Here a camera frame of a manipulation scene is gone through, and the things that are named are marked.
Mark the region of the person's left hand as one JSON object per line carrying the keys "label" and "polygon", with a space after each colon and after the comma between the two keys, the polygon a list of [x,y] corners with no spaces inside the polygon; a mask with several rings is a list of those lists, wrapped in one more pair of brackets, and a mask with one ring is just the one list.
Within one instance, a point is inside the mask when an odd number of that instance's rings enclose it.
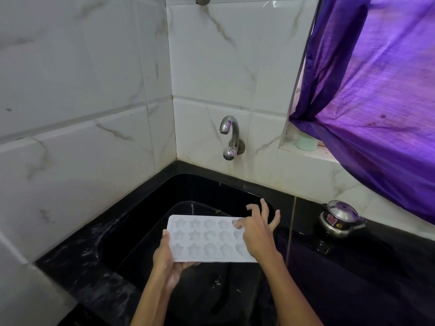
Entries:
{"label": "person's left hand", "polygon": [[182,272],[198,264],[194,262],[175,262],[172,250],[163,249],[161,238],[160,245],[153,255],[153,268],[149,280],[159,284],[163,292],[171,294],[178,284]]}

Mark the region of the person's right hand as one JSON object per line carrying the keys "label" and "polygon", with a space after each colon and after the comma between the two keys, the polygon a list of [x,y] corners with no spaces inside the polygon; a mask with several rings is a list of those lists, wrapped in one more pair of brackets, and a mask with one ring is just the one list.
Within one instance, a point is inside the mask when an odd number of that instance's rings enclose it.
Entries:
{"label": "person's right hand", "polygon": [[247,251],[261,265],[283,262],[282,255],[276,249],[274,230],[280,224],[280,211],[276,210],[270,223],[265,223],[261,217],[261,205],[248,204],[246,206],[251,215],[246,219],[243,241]]}

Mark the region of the white star-mould ice tray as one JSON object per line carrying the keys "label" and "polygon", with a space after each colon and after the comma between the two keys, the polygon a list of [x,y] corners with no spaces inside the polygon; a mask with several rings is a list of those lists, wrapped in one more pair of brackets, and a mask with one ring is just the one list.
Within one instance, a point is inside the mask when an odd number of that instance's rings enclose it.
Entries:
{"label": "white star-mould ice tray", "polygon": [[177,263],[256,263],[243,241],[238,217],[171,215],[166,230]]}

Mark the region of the person's left forearm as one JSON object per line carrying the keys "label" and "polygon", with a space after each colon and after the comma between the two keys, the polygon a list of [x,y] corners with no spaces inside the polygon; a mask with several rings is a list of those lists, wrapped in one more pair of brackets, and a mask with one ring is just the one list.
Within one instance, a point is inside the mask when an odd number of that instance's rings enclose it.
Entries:
{"label": "person's left forearm", "polygon": [[130,326],[164,326],[171,293],[177,280],[151,276],[134,313]]}

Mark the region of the person's right forearm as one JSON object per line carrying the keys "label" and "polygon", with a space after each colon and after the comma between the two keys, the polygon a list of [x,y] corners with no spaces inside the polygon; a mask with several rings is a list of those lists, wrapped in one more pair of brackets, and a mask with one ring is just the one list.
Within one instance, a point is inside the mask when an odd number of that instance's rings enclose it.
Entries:
{"label": "person's right forearm", "polygon": [[279,252],[258,260],[269,284],[279,326],[324,326],[291,277]]}

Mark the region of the black stone sink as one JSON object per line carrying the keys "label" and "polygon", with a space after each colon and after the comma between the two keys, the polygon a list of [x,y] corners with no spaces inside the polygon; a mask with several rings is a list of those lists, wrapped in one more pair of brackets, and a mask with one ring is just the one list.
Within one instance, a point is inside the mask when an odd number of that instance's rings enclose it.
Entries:
{"label": "black stone sink", "polygon": [[[130,206],[99,239],[98,257],[115,279],[106,279],[99,305],[92,308],[111,326],[127,326],[151,273],[152,254],[161,231],[173,214],[245,217],[246,205],[264,198],[271,211],[280,209],[289,224],[294,197],[226,175],[160,172],[132,193]],[[263,273],[255,263],[201,263],[183,271],[173,291],[165,325],[257,326],[261,322],[258,297]]]}

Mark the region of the small steel pot with lid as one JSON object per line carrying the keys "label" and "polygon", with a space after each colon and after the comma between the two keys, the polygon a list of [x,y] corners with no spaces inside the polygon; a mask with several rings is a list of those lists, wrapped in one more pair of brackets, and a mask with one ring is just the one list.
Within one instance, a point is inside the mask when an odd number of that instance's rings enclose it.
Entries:
{"label": "small steel pot with lid", "polygon": [[367,220],[357,213],[351,205],[332,200],[322,204],[323,211],[318,217],[319,224],[324,231],[337,239],[344,239],[354,230],[359,230],[367,225]]}

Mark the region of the pale green plastic container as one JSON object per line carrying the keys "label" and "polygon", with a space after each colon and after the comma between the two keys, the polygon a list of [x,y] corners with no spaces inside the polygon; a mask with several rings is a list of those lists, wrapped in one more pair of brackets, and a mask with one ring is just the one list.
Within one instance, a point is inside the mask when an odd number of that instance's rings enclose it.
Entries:
{"label": "pale green plastic container", "polygon": [[306,152],[315,151],[318,147],[318,140],[304,132],[298,134],[296,147]]}

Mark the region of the purple curtain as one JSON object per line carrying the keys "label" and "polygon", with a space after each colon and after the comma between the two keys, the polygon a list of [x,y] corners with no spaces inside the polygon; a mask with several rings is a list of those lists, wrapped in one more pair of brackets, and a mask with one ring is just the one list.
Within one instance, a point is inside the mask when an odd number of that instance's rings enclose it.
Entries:
{"label": "purple curtain", "polygon": [[435,0],[323,0],[289,121],[435,225]]}

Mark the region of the steel wall tap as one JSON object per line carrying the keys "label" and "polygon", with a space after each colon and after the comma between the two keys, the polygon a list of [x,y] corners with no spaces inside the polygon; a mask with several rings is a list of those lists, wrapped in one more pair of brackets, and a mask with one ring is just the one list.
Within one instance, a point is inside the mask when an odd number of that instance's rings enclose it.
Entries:
{"label": "steel wall tap", "polygon": [[228,147],[223,151],[223,157],[226,160],[234,160],[237,155],[241,155],[245,152],[246,144],[240,138],[239,125],[234,116],[225,116],[220,123],[219,131],[223,135],[227,135],[231,132],[231,140],[229,141]]}

